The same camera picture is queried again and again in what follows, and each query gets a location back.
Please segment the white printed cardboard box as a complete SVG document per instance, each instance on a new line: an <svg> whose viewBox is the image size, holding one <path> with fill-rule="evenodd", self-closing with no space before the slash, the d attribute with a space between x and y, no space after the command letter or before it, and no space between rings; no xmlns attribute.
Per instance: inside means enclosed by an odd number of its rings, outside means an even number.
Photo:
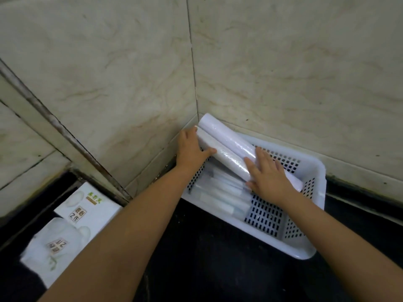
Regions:
<svg viewBox="0 0 403 302"><path fill-rule="evenodd" d="M53 218L33 236L20 261L48 289L87 245L90 235L86 226L76 228L64 218Z"/></svg>
<svg viewBox="0 0 403 302"><path fill-rule="evenodd" d="M91 241L123 209L90 183L83 183L54 212Z"/></svg>

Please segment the white perforated plastic basket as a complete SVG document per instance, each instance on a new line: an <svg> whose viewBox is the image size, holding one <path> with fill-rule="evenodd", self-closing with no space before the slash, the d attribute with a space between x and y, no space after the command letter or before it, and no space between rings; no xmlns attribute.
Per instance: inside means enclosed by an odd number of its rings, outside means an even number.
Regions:
<svg viewBox="0 0 403 302"><path fill-rule="evenodd" d="M293 258L306 260L316 253L307 224L315 222L324 210L326 170L316 157L284 145L240 134L252 145L261 147L279 160L287 175L302 180L299 196L281 207L248 193L241 178L217 160L209 158L185 188L182 198L223 222L266 243Z"/></svg>

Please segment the person's right hand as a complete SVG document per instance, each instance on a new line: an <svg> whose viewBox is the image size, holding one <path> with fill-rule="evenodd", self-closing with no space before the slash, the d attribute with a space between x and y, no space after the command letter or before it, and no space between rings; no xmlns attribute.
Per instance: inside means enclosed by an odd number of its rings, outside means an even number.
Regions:
<svg viewBox="0 0 403 302"><path fill-rule="evenodd" d="M260 193L257 194L264 201L272 203L278 207L297 199L300 193L295 190L287 179L285 170L278 160L274 160L276 170L274 172L262 173L259 165L245 157L244 162L252 177L253 182L259 185Z"/></svg>

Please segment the person's left forearm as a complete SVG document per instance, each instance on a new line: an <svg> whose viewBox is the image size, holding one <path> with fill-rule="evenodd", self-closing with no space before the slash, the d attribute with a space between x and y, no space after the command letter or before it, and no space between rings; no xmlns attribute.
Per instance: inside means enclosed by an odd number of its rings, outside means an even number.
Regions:
<svg viewBox="0 0 403 302"><path fill-rule="evenodd" d="M177 165L131 201L38 302L131 302L182 193L201 167Z"/></svg>

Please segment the large white film roll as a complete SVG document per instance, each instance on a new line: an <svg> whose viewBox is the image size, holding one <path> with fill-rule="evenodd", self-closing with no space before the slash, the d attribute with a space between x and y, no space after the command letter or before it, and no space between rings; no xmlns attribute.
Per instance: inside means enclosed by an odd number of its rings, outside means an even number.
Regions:
<svg viewBox="0 0 403 302"><path fill-rule="evenodd" d="M249 182L252 180L246 164L241 157L239 157L228 147L220 143L214 137L209 135L203 129L198 126L196 127L196 134L198 137L199 145L203 150L207 150L209 148L216 149L216 153L213 154L213 157L217 161L219 161L221 164L223 164L226 168L235 173L244 181Z"/></svg>
<svg viewBox="0 0 403 302"><path fill-rule="evenodd" d="M228 147L243 160L247 157L256 163L255 147L214 116L206 113L199 121L198 127Z"/></svg>

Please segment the worn metal frame strip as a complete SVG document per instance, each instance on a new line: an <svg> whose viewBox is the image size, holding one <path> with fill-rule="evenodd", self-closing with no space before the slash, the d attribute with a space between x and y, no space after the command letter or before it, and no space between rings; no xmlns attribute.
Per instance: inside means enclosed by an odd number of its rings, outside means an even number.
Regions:
<svg viewBox="0 0 403 302"><path fill-rule="evenodd" d="M0 58L0 101L71 162L71 172L125 206L132 197Z"/></svg>

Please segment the person's right forearm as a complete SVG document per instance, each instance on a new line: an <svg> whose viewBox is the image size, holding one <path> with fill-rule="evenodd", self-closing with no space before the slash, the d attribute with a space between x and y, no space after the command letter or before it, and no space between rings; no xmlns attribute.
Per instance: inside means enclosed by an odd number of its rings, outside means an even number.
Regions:
<svg viewBox="0 0 403 302"><path fill-rule="evenodd" d="M403 269L310 199L284 209L359 302L403 302Z"/></svg>

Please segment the person's left hand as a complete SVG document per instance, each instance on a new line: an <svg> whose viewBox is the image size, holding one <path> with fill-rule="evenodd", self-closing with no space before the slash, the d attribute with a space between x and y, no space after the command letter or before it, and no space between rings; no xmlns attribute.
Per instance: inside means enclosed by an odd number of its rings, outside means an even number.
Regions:
<svg viewBox="0 0 403 302"><path fill-rule="evenodd" d="M176 166L181 171L189 175L194 175L207 158L201 157L201 149L196 134L197 127L180 131L178 137L178 151L176 156Z"/></svg>

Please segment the pile of thin wrapped rolls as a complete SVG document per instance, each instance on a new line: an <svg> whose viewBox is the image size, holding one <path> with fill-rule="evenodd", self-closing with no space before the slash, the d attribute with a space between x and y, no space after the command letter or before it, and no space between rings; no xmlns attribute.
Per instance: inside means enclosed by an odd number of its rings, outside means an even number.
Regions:
<svg viewBox="0 0 403 302"><path fill-rule="evenodd" d="M212 162L205 162L191 180L189 194L239 220L244 219L250 208L252 195L244 182Z"/></svg>

